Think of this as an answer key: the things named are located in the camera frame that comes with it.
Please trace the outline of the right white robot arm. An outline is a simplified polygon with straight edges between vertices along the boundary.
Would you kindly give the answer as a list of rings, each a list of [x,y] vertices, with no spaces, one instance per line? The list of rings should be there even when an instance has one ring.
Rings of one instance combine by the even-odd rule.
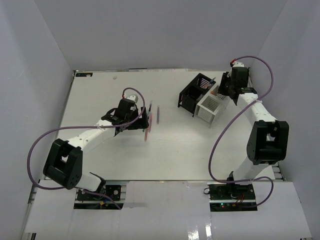
[[[236,200],[244,193],[244,180],[253,180],[265,168],[283,161],[287,155],[289,124],[277,120],[264,107],[256,90],[248,87],[249,69],[234,66],[222,75],[218,93],[229,97],[245,114],[252,129],[246,145],[247,157],[231,174],[234,181],[225,188],[226,195]]]

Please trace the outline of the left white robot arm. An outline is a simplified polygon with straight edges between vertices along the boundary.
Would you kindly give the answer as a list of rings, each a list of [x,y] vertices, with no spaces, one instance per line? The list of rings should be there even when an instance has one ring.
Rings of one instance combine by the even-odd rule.
[[[92,172],[83,171],[84,157],[119,133],[126,130],[146,129],[149,126],[146,111],[137,107],[138,96],[129,95],[120,100],[118,107],[109,110],[94,128],[67,140],[56,139],[50,148],[43,174],[62,187],[71,190],[88,190],[99,200],[105,196],[104,179]]]

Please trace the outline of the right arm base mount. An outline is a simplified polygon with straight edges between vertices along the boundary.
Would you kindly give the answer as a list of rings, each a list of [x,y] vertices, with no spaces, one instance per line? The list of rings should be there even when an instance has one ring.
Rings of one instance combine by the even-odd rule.
[[[211,212],[257,211],[256,195],[252,184],[211,183],[203,193],[209,197]]]

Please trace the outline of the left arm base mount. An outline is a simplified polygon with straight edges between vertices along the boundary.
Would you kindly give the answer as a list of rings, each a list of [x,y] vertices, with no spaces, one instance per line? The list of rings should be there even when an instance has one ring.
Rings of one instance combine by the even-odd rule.
[[[76,210],[121,210],[126,199],[125,181],[107,181],[94,194],[78,189],[73,208]]]

